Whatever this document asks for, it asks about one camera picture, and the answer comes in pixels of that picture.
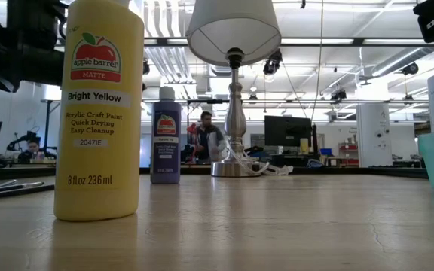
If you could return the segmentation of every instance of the metal lamp base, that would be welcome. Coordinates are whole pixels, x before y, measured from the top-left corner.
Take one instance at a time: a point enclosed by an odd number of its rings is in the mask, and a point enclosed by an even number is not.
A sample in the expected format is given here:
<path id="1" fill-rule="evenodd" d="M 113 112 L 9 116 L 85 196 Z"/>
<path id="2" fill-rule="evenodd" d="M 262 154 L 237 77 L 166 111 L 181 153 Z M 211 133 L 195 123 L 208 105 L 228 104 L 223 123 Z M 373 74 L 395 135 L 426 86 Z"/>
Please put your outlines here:
<path id="1" fill-rule="evenodd" d="M 246 164 L 252 168 L 254 163 L 248 162 Z M 258 177 L 259 173 L 250 173 L 246 171 L 239 163 L 235 161 L 221 161 L 212 163 L 212 177 Z"/>

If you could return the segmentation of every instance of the yellow paint bottle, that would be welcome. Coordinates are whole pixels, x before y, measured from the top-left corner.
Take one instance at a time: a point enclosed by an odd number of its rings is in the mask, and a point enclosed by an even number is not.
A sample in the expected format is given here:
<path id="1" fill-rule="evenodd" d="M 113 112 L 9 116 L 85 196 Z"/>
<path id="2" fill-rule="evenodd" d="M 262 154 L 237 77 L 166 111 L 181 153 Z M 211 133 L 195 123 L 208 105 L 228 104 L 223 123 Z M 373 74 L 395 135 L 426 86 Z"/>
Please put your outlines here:
<path id="1" fill-rule="evenodd" d="M 54 214 L 118 218 L 139 201 L 143 21 L 110 0 L 69 6 Z"/>

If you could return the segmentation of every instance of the table lamp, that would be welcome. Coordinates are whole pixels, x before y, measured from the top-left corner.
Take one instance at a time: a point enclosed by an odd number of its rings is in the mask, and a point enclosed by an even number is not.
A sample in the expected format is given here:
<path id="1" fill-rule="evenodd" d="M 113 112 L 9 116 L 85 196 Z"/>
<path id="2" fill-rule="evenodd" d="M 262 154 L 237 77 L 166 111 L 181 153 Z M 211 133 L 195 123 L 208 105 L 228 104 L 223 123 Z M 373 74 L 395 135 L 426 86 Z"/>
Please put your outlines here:
<path id="1" fill-rule="evenodd" d="M 229 151 L 223 161 L 212 164 L 212 176 L 260 175 L 243 168 L 252 168 L 252 162 L 242 155 L 246 118 L 241 103 L 242 85 L 238 78 L 241 65 L 258 62 L 280 46 L 281 35 L 272 1 L 196 0 L 186 36 L 196 57 L 213 65 L 229 65 L 232 71 L 225 133 L 230 137 L 232 151 L 245 165 L 238 163 Z"/>

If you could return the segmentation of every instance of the pillar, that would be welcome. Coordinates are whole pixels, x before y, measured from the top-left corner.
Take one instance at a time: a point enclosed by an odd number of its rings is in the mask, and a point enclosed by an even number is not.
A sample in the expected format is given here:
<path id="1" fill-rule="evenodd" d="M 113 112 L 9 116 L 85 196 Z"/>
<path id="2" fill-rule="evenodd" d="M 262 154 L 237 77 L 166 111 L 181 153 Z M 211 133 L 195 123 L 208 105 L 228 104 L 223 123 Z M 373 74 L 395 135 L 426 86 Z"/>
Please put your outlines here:
<path id="1" fill-rule="evenodd" d="M 356 97 L 365 100 L 387 100 L 385 81 L 372 81 L 359 86 Z M 388 104 L 364 103 L 357 106 L 359 167 L 391 166 L 390 110 Z"/>

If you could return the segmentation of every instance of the silver lamp stand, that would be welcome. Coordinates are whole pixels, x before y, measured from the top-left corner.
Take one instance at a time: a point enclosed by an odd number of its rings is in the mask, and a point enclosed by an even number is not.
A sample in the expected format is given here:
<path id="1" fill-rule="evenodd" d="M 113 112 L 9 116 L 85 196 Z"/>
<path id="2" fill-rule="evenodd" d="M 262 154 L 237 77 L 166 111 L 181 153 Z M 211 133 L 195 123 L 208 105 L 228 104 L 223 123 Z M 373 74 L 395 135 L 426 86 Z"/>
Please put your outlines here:
<path id="1" fill-rule="evenodd" d="M 232 68 L 232 82 L 229 85 L 229 110 L 225 117 L 225 133 L 230 137 L 234 153 L 244 161 L 247 168 L 251 169 L 254 163 L 243 156 L 244 146 L 242 144 L 242 136 L 247 129 L 246 116 L 242 109 L 242 85 L 239 83 L 239 67 L 243 56 L 243 52 L 237 48 L 230 49 L 226 56 Z M 212 163 L 212 176 L 214 177 L 255 177 L 259 175 L 245 170 L 230 151 L 225 159 Z"/>

